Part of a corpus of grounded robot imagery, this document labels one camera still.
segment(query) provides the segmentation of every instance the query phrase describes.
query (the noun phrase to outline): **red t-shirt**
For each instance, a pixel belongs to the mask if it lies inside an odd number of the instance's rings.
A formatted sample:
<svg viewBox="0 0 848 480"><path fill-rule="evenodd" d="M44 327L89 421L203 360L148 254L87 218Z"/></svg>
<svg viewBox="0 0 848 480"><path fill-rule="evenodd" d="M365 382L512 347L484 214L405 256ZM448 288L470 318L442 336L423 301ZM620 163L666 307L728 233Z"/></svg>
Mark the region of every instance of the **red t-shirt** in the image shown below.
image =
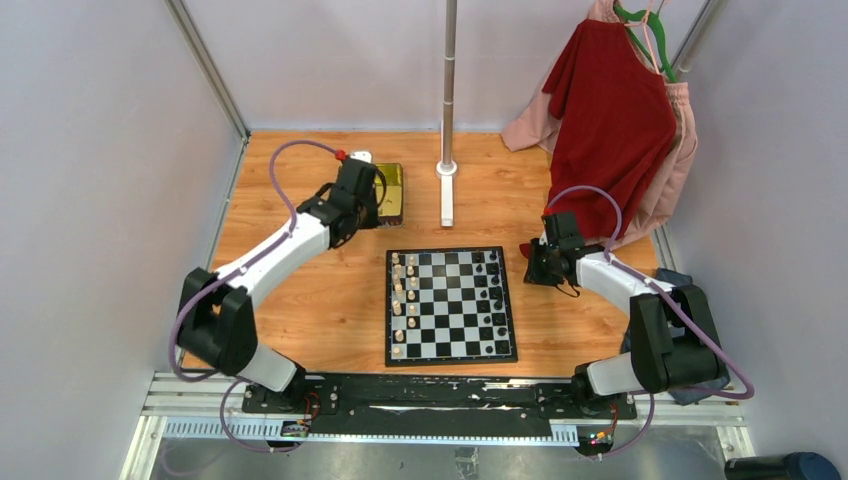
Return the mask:
<svg viewBox="0 0 848 480"><path fill-rule="evenodd" d="M636 58L618 23L585 20L574 31L542 91L562 119L551 163L550 201L574 185L608 192L622 208L621 233L671 150L676 121L661 75ZM590 191L562 197L585 238L611 236L615 210Z"/></svg>

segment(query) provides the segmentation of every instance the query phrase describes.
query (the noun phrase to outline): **hanging clothes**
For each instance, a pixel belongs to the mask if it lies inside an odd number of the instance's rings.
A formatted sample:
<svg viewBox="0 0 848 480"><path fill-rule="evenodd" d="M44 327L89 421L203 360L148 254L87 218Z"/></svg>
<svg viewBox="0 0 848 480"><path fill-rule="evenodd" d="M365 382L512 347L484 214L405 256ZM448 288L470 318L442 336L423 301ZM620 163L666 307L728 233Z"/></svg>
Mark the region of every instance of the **hanging clothes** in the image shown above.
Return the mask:
<svg viewBox="0 0 848 480"><path fill-rule="evenodd" d="M620 23L613 11L613 0L597 0L590 7L587 18L606 23ZM635 58L639 59L646 69L653 71L650 60L635 46L631 47ZM677 124L671 151L651 180L639 202L636 215L630 224L625 224L625 231L614 242L613 248L638 240L668 221L674 213L694 160L698 138L694 114L689 104L688 84L666 84L666 90ZM515 151L539 145L547 152L553 152L562 122L548 112L550 99L550 94L539 89L521 116L504 128L501 135L507 148ZM605 242L606 239L603 235L587 238L587 243Z"/></svg>
<svg viewBox="0 0 848 480"><path fill-rule="evenodd" d="M668 155L676 122L663 77L633 55L624 25L584 20L542 87L562 124L551 162L550 201L574 185L605 190L629 225ZM550 212L574 212L584 237L609 235L615 211L603 197L575 192Z"/></svg>

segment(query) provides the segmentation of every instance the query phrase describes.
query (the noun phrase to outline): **robotic arm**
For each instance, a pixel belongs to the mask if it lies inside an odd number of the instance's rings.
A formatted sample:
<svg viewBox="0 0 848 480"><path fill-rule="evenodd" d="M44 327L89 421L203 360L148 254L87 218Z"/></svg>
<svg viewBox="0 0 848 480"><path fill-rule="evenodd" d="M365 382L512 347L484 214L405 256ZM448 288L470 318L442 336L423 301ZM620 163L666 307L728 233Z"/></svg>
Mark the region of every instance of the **robotic arm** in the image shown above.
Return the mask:
<svg viewBox="0 0 848 480"><path fill-rule="evenodd" d="M580 365L572 378L573 393L585 407L603 407L624 392L664 392L720 378L726 366L695 333L686 328L654 289L624 269L603 247L586 246L573 213L542 217L545 234L531 241L526 283L556 286L568 282L603 296L630 315L629 353ZM675 287L651 280L678 303L684 313L718 344L704 292L694 286ZM672 336L671 327L683 329Z"/></svg>
<svg viewBox="0 0 848 480"><path fill-rule="evenodd" d="M235 270L241 270L241 275L189 311L177 344L225 375L260 384L279 392L283 399L299 401L305 388L304 368L259 343L254 312L272 290L309 259L344 245L358 230L378 225L377 175L370 153L352 153L343 161L336 182L324 185L301 204L295 219L217 272L201 268L191 272L183 285L181 308L218 278ZM291 238L280 242L292 223L296 227ZM251 261L255 263L250 268L244 267Z"/></svg>

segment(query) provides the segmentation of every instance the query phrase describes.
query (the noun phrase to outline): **black cylinder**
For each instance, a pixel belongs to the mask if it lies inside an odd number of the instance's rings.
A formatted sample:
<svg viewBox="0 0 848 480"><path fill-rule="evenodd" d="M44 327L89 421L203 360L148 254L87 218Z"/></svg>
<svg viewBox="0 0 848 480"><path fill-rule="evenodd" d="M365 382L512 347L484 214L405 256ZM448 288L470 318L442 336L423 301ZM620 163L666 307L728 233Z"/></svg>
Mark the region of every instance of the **black cylinder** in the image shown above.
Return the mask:
<svg viewBox="0 0 848 480"><path fill-rule="evenodd" d="M839 472L818 453L734 458L724 465L727 480L840 480Z"/></svg>

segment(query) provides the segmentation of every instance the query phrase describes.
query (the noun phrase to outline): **dark blue cloth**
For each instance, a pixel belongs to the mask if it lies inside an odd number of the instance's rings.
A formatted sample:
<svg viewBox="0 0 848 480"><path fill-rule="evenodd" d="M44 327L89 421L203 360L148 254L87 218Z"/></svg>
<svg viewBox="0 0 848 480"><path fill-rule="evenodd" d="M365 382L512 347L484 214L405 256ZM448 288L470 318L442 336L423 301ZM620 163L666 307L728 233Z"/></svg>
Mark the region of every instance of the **dark blue cloth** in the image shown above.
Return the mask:
<svg viewBox="0 0 848 480"><path fill-rule="evenodd" d="M694 283L692 282L691 275L678 273L674 270L669 270L667 268L658 268L656 274L654 275L654 278L663 282L668 282L674 285L675 287L680 287L683 285L692 285L692 283ZM672 337L677 337L682 335L683 331L684 330L682 328L672 328L671 335ZM624 332L624 341L621 342L621 353L629 352L630 348L630 327L628 326L627 331ZM729 374L725 373L724 376L721 378L699 383L696 386L713 390L721 390L729 383L730 376ZM674 398L674 401L680 405L690 405L709 397L709 394L692 390L672 390L668 393Z"/></svg>

